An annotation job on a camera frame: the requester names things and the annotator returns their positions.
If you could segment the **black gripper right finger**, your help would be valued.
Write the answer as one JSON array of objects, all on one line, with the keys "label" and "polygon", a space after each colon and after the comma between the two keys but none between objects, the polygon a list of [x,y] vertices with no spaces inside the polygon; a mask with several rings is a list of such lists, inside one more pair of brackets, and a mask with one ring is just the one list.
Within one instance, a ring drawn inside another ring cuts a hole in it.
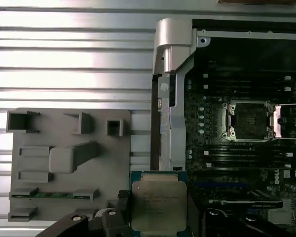
[{"label": "black gripper right finger", "polygon": [[248,214],[244,206],[223,206],[188,196],[187,224],[194,237],[289,237],[290,232]]}]

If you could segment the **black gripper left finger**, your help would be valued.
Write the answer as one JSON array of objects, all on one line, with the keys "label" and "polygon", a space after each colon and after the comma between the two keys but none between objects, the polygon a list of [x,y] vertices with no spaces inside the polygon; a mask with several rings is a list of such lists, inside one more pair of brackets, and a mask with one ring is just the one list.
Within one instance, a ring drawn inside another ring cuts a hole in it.
[{"label": "black gripper left finger", "polygon": [[40,233],[42,237],[131,237],[130,190],[120,190],[116,207],[102,209],[91,220],[84,214],[73,213],[55,222]]}]

